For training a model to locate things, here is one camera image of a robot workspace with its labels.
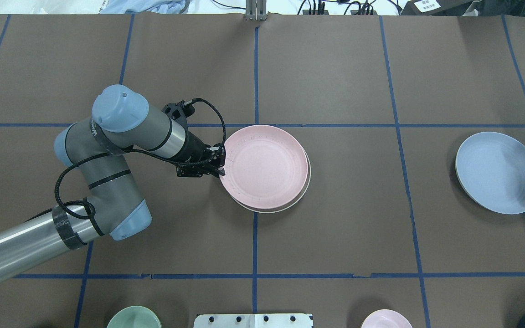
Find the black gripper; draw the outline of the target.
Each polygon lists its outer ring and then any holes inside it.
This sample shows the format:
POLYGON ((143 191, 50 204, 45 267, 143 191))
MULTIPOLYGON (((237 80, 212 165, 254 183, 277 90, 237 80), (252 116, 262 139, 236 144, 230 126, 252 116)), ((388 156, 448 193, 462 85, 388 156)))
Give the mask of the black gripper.
POLYGON ((202 177, 210 175, 221 178, 226 175, 224 170, 226 160, 226 125, 221 113, 209 101, 202 103, 209 106, 217 115, 221 122, 222 139, 220 143, 213 146, 208 145, 200 138, 195 136, 188 129, 187 118, 195 113, 194 104, 196 101, 181 101, 167 104, 162 112, 173 122, 179 124, 184 132, 185 139, 181 150, 169 159, 175 162, 176 174, 178 177, 202 177))

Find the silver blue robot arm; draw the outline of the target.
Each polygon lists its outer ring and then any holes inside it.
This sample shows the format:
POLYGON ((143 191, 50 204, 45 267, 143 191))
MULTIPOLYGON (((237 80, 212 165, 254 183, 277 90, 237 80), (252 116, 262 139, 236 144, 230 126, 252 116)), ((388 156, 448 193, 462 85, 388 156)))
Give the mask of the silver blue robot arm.
POLYGON ((0 233, 0 283, 109 235, 127 239, 152 222, 146 199, 126 162, 131 153, 173 164, 179 177, 222 177, 227 139, 221 113, 200 97, 157 108, 114 84, 96 97, 92 114, 54 141, 65 170, 54 185, 56 205, 0 233), (194 104, 221 123, 221 141, 204 143, 188 128, 194 104))

